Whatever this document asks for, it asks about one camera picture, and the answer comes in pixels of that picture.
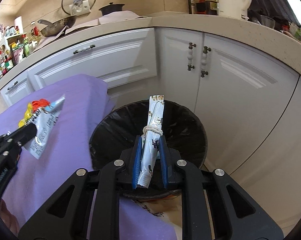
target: trash can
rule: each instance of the trash can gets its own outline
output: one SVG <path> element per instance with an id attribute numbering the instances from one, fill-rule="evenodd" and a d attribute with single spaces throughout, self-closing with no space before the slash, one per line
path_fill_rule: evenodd
<path id="1" fill-rule="evenodd" d="M 90 138 L 90 154 L 94 170 L 117 160 L 122 151 L 132 148 L 137 135 L 147 125 L 149 100 L 123 106 L 111 112 L 96 127 Z M 180 152 L 181 158 L 200 168 L 207 153 L 207 136 L 198 117 L 188 108 L 165 100 L 163 135 L 167 146 Z M 177 190 L 164 188 L 161 161 L 156 160 L 149 188 L 123 191 L 125 197 L 149 200 L 177 195 Z"/>

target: blue gripper pad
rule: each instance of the blue gripper pad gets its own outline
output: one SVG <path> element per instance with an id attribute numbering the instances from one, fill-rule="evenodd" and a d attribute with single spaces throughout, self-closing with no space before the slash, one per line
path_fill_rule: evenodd
<path id="1" fill-rule="evenodd" d="M 162 140 L 162 136 L 160 137 L 159 150 L 160 150 L 160 156 L 161 156 L 161 170 L 162 170 L 163 184 L 164 184 L 164 188 L 167 188 L 169 179 L 168 179 L 164 142 Z"/>
<path id="2" fill-rule="evenodd" d="M 133 189 L 137 188 L 137 182 L 138 182 L 138 177 L 139 177 L 139 172 L 140 172 L 141 148 L 142 148 L 142 141 L 141 141 L 141 137 L 139 137 L 136 155 L 135 155 L 134 166 L 132 168 L 132 188 Z"/>

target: purple towel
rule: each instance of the purple towel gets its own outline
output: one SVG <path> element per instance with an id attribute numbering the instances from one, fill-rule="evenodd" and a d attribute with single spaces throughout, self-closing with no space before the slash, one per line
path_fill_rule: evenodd
<path id="1" fill-rule="evenodd" d="M 13 132 L 27 104 L 45 98 L 55 101 L 65 94 L 65 103 L 49 143 L 37 160 L 27 150 L 3 199 L 22 227 L 38 208 L 77 169 L 92 170 L 89 138 L 97 124 L 112 110 L 107 84 L 87 75 L 73 76 L 44 87 L 21 99 L 0 114 L 0 135 Z M 131 200 L 120 200 L 121 240 L 176 240 L 173 226 L 153 216 Z"/>

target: paper towel roll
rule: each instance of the paper towel roll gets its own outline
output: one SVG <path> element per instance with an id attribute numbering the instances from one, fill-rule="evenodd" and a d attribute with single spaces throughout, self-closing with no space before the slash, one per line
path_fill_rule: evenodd
<path id="1" fill-rule="evenodd" d="M 19 16 L 19 17 L 17 17 L 17 18 L 15 19 L 14 25 L 15 25 L 15 27 L 18 26 L 18 28 L 19 28 L 19 33 L 23 33 L 23 32 L 24 32 L 23 22 L 22 22 L 22 20 L 21 20 L 21 16 Z"/>

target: metal bolt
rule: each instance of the metal bolt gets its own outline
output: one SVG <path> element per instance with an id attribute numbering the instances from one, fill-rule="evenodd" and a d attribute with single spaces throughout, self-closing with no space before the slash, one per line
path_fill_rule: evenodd
<path id="1" fill-rule="evenodd" d="M 79 169 L 76 171 L 76 175 L 77 176 L 83 176 L 85 175 L 86 171 L 84 169 Z"/>
<path id="2" fill-rule="evenodd" d="M 124 164 L 123 160 L 116 160 L 116 161 L 114 161 L 114 165 L 115 166 L 122 166 L 123 164 Z"/>
<path id="3" fill-rule="evenodd" d="M 184 161 L 184 160 L 178 160 L 178 161 L 177 161 L 177 165 L 178 165 L 178 166 L 185 166 L 186 164 L 187 164 L 187 162 Z"/>
<path id="4" fill-rule="evenodd" d="M 217 176 L 223 176 L 225 174 L 225 171 L 223 171 L 222 169 L 216 169 L 215 174 Z"/>

